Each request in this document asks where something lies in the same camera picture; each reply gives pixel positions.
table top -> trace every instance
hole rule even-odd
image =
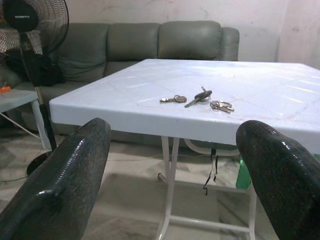
[[[174,95],[190,101],[201,86],[235,112],[214,111],[208,101],[159,103]],[[259,120],[320,153],[320,71],[297,63],[147,59],[51,100],[50,110],[55,123],[100,117],[113,130],[231,145],[241,123]]]
[[[38,96],[35,91],[11,89],[8,92],[0,93],[0,113],[30,103],[36,99],[38,99]]]

white plastic table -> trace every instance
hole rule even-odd
[[[212,90],[211,100],[230,102],[235,112],[214,111],[209,102],[189,108],[159,103],[182,95],[192,100]],[[171,215],[179,139],[236,145],[236,131],[259,120],[320,154],[320,71],[303,64],[147,59],[50,101],[55,123],[83,125],[99,117],[113,130],[162,136],[168,194],[163,239],[169,221],[250,233],[255,238],[256,195],[251,188],[249,227]],[[173,137],[171,162],[168,137]]]
[[[42,147],[44,149],[50,149],[50,142],[46,135],[44,121],[39,109],[38,96],[36,92],[11,89],[8,92],[0,93],[0,113],[9,111],[27,103],[31,103],[36,126],[41,138]]]

black bag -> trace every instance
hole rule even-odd
[[[23,81],[30,82],[24,63],[21,57],[11,57],[6,55],[4,62],[9,69],[14,71]],[[13,56],[20,56],[19,52],[15,52]],[[40,85],[51,87],[55,84],[65,83],[64,76],[57,64],[54,64],[47,55],[37,54],[38,65],[40,68]]]

orange object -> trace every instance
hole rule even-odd
[[[0,87],[0,93],[6,93],[6,92],[9,92],[11,90],[11,87],[10,86],[3,86],[3,87]]]

standing fan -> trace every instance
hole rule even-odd
[[[48,109],[40,93],[38,57],[48,55],[63,42],[68,25],[65,0],[0,0],[0,52],[22,59],[25,72],[36,90],[44,129],[51,146],[51,151],[31,162],[27,168],[28,175],[57,147]]]

